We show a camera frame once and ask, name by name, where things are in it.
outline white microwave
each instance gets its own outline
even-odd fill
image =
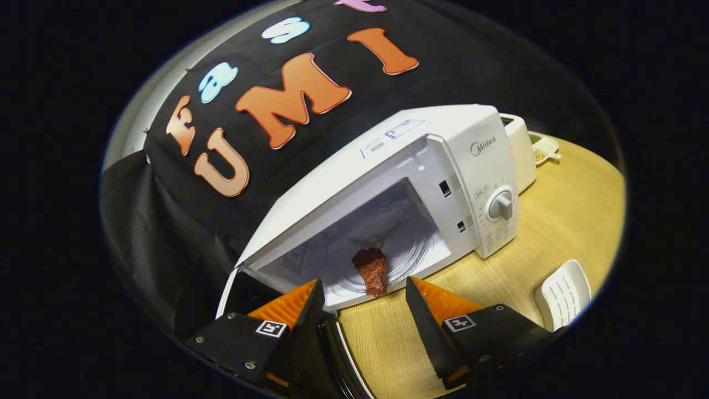
[[[374,299],[352,264],[362,248],[389,261],[388,293],[476,251],[487,258],[518,228],[518,195],[536,178],[527,127],[479,104],[400,111],[313,169],[270,209],[236,273],[281,293],[323,281],[324,310]]]

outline piece of meat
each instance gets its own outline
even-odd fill
[[[360,249],[352,258],[352,263],[364,279],[367,295],[377,298],[386,295],[386,272],[389,269],[389,261],[379,249]]]

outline wooden table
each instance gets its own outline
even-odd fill
[[[505,303],[542,326],[534,291],[563,262],[578,260],[598,292],[623,232],[625,182],[600,156],[556,140],[562,158],[537,167],[520,194],[518,235],[485,260],[471,252],[425,280],[485,307]],[[341,310],[342,332],[378,399],[436,398],[450,391],[426,356],[405,291]]]

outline pink letter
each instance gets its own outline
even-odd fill
[[[369,3],[365,3],[365,1],[369,0],[339,0],[335,2],[335,5],[339,6],[340,4],[344,4],[356,10],[364,11],[365,13],[381,13],[382,11],[386,11],[385,6],[372,6]]]

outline microwave control knob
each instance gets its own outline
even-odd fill
[[[492,219],[502,217],[505,220],[510,220],[512,218],[512,194],[509,191],[497,194],[490,204],[488,213]]]

